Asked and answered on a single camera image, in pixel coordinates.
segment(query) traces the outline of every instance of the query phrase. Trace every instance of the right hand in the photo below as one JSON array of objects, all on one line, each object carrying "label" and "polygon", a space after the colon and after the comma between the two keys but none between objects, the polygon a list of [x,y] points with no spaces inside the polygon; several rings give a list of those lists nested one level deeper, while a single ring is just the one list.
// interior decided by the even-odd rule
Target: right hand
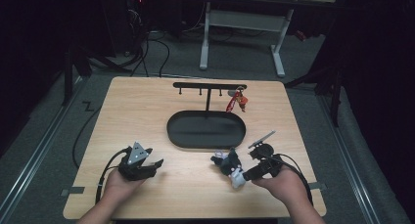
[{"label": "right hand", "polygon": [[299,176],[286,165],[281,167],[276,177],[256,179],[253,183],[268,190],[284,204],[308,201],[307,191]]}]

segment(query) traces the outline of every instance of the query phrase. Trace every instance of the gray carpet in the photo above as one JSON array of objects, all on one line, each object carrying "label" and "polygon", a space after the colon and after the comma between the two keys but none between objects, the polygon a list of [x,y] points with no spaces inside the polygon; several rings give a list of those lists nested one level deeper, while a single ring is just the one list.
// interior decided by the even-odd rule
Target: gray carpet
[{"label": "gray carpet", "polygon": [[[201,52],[201,37],[198,32],[187,34],[181,39],[159,33],[152,34],[152,37],[160,37],[159,41],[169,48],[169,57],[162,69],[164,77],[178,75],[282,82],[291,81],[307,73],[324,41],[324,37],[310,38],[304,42],[292,36],[286,37],[281,50],[286,77],[279,78],[269,53],[269,46],[266,44],[272,43],[269,41],[272,41],[273,34],[261,33],[255,38],[251,37],[252,34],[234,35],[230,39],[226,34],[213,36],[214,40],[226,39],[226,42],[211,41],[209,67],[205,71],[198,68]],[[148,73],[157,75],[166,57],[167,49],[164,45],[150,42],[145,62]],[[114,61],[122,63],[127,59],[119,56]],[[72,147],[82,126],[93,114],[90,110],[96,110],[102,105],[111,79],[117,75],[125,74],[94,68],[89,79],[76,85],[78,94],[51,140],[45,158],[35,169],[35,174],[20,197],[20,201],[12,208],[13,212],[8,223],[27,223],[28,217],[29,223],[74,223],[73,220],[66,220],[62,214],[67,201],[67,197],[62,196],[62,190],[71,187],[76,175],[76,168],[71,159]],[[146,75],[143,65],[137,68],[135,75]],[[31,155],[41,143],[55,115],[61,109],[63,81],[61,76],[48,95],[33,110],[30,121],[11,149],[1,158],[1,201],[8,196]],[[326,97],[316,97],[310,87],[312,85],[303,84],[288,89],[288,94],[317,180],[327,187],[322,191],[328,210],[324,216],[326,222],[368,222],[350,185],[350,178],[338,147],[339,135],[336,136],[334,133],[338,130],[367,188],[370,201],[376,208],[379,223],[410,223],[360,134],[345,91],[342,92],[342,104],[339,110],[340,127],[334,131],[322,104],[326,103]],[[97,115],[86,125],[76,142],[75,155],[78,163],[82,160],[96,117]],[[279,223],[291,223],[291,221],[289,218],[282,218]]]}]

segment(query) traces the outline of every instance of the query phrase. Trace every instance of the cable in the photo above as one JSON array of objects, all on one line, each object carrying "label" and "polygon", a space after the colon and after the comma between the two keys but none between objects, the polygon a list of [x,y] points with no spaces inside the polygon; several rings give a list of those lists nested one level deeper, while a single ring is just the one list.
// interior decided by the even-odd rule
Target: cable
[{"label": "cable", "polygon": [[146,72],[146,76],[150,77],[149,72],[147,71],[146,61],[144,59],[143,59],[143,68],[144,68],[144,71]]},{"label": "cable", "polygon": [[161,78],[161,70],[164,68],[165,63],[167,63],[167,60],[170,57],[170,49],[168,48],[168,46],[166,44],[162,43],[159,40],[150,40],[150,41],[158,42],[158,43],[160,43],[161,45],[163,45],[167,49],[167,57],[165,57],[165,60],[162,63],[160,69],[159,69],[159,77]]},{"label": "cable", "polygon": [[76,162],[76,158],[75,158],[75,148],[76,148],[77,141],[79,140],[80,135],[82,134],[82,132],[85,129],[86,125],[89,123],[89,121],[92,119],[92,117],[94,117],[94,115],[101,110],[101,107],[99,107],[98,109],[96,109],[94,111],[94,113],[92,113],[89,116],[89,118],[86,120],[86,122],[82,125],[82,128],[80,129],[78,135],[76,136],[75,142],[73,143],[73,146],[72,146],[72,161],[73,161],[73,164],[75,165],[76,169],[79,169],[79,165]]},{"label": "cable", "polygon": [[109,167],[107,170],[110,170],[110,169],[112,169],[112,168],[117,168],[117,167],[119,167],[119,165],[117,165],[117,166],[111,166],[111,167]]},{"label": "cable", "polygon": [[161,37],[152,38],[151,40],[162,40],[163,38],[165,38],[165,34],[166,34],[166,32],[162,30],[153,30],[153,31],[150,31],[150,33],[161,33],[162,34]]},{"label": "cable", "polygon": [[216,41],[216,42],[225,42],[227,40],[230,40],[234,36],[234,28],[226,28],[226,29],[225,28],[217,28],[216,31],[218,31],[218,30],[227,30],[227,29],[230,30],[230,34],[229,34],[228,37],[219,40],[219,39],[214,39],[211,36],[209,36],[209,39],[212,40],[212,41]]},{"label": "cable", "polygon": [[[125,62],[125,63],[119,64],[117,66],[119,66],[119,67],[127,67],[129,65],[132,65],[132,64],[134,64],[135,62],[137,62],[140,59],[140,55],[141,55],[141,53],[138,52],[131,60],[129,60],[129,61]],[[106,69],[106,68],[108,68],[108,66],[99,65],[99,64],[95,63],[94,61],[92,61],[91,59],[88,59],[88,62],[93,67],[97,67],[97,68],[100,68],[100,69]]]},{"label": "cable", "polygon": [[107,173],[107,171],[110,169],[110,165],[113,162],[113,160],[118,157],[118,155],[122,154],[122,153],[126,153],[128,150],[128,148],[126,149],[122,149],[121,151],[117,152],[115,155],[113,155],[113,157],[111,157],[110,161],[108,161],[107,165],[104,168],[104,171],[101,175],[100,178],[100,182],[98,183],[98,187],[97,187],[97,194],[95,197],[95,204],[101,199],[101,192],[103,190],[103,186],[104,186],[104,180],[105,180],[105,174]]},{"label": "cable", "polygon": [[[146,53],[141,57],[141,60],[140,60],[140,62],[135,66],[135,68],[131,71],[131,73],[130,73],[130,76],[133,76],[134,75],[134,72],[137,70],[137,68],[141,65],[141,63],[143,63],[144,62],[144,59],[146,59],[146,57],[147,57],[147,53],[149,52],[149,39],[148,39],[148,36],[147,36],[147,38],[146,38]],[[149,77],[149,74],[148,74],[148,72],[147,72],[147,68],[146,67],[144,67],[144,70],[145,70],[145,72],[146,72],[146,74],[147,74],[147,77]]]},{"label": "cable", "polygon": [[202,7],[202,11],[201,11],[201,15],[199,16],[198,21],[195,23],[195,25],[187,30],[183,30],[182,32],[187,32],[187,31],[192,31],[192,30],[196,30],[199,29],[201,27],[204,27],[203,25],[198,26],[201,23],[202,17],[204,16],[204,11],[205,11],[205,7],[206,7],[207,3],[204,3],[204,6]]},{"label": "cable", "polygon": [[279,156],[282,156],[282,157],[287,157],[287,158],[289,158],[295,165],[296,165],[296,167],[297,167],[297,169],[299,170],[299,172],[300,173],[302,173],[301,172],[301,169],[300,169],[300,167],[299,167],[299,165],[296,163],[296,161],[295,160],[293,160],[291,157],[289,157],[289,156],[287,156],[287,155],[284,155],[284,154],[278,154]]},{"label": "cable", "polygon": [[[199,30],[199,29],[201,29],[201,28],[203,28],[203,26],[197,27],[197,28],[195,28],[193,30],[186,31],[186,32],[183,33],[183,36],[190,37],[190,38],[199,38],[199,37],[202,37],[202,36],[204,36],[204,33],[202,31],[199,32],[199,33],[196,33],[196,31]],[[196,35],[189,35],[189,33],[191,33],[191,32],[196,33]]]},{"label": "cable", "polygon": [[239,31],[240,29],[236,29],[234,32],[238,35],[242,35],[242,36],[248,36],[248,37],[256,37],[256,36],[260,36],[262,33],[264,33],[265,31],[258,31],[256,34],[248,34],[246,32],[241,32]]}]

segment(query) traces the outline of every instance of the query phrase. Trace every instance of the red object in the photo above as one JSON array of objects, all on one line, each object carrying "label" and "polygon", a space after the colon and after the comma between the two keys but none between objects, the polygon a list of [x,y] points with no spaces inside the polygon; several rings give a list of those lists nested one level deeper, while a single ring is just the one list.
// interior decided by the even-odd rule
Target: red object
[{"label": "red object", "polygon": [[236,91],[234,96],[232,97],[231,101],[228,104],[228,107],[226,107],[226,112],[231,112],[233,110],[233,107],[235,106],[236,97],[239,97],[239,92]]},{"label": "red object", "polygon": [[304,41],[305,39],[307,39],[307,37],[305,36],[305,34],[301,31],[296,31],[295,36],[300,40],[300,41]]}]

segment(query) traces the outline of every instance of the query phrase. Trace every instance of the desk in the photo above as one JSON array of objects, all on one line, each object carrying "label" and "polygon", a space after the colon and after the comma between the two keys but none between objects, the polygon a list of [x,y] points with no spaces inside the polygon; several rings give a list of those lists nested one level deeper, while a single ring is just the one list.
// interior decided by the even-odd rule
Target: desk
[{"label": "desk", "polygon": [[[101,173],[118,151],[138,141],[153,148],[146,162],[164,158],[154,178],[148,179],[115,214],[114,219],[261,218],[289,216],[284,205],[268,191],[247,182],[234,190],[228,177],[210,161],[213,150],[185,150],[174,146],[166,132],[169,118],[183,110],[204,110],[207,91],[179,89],[173,82],[246,84],[247,111],[237,106],[233,113],[247,126],[237,147],[245,170],[257,165],[248,146],[271,130],[265,142],[275,153],[292,157],[309,183],[316,182],[284,85],[277,81],[212,80],[178,78],[116,77],[97,119],[84,158],[73,182],[83,194],[70,194],[64,217],[77,219],[94,205]],[[231,97],[212,90],[211,111],[225,111]],[[115,159],[118,165],[121,157]],[[312,190],[314,206],[324,215],[326,207],[319,190]]]},{"label": "desk", "polygon": [[[334,3],[336,0],[304,0],[312,2],[329,2]],[[285,76],[283,64],[280,57],[280,49],[290,25],[294,10],[289,9],[285,17],[266,16],[250,13],[229,12],[222,10],[211,10],[210,3],[207,2],[205,15],[205,34],[202,44],[200,69],[208,68],[208,31],[211,25],[237,27],[245,29],[265,30],[279,32],[275,45],[272,45],[271,54],[274,59],[274,65],[277,74],[280,77]]]}]

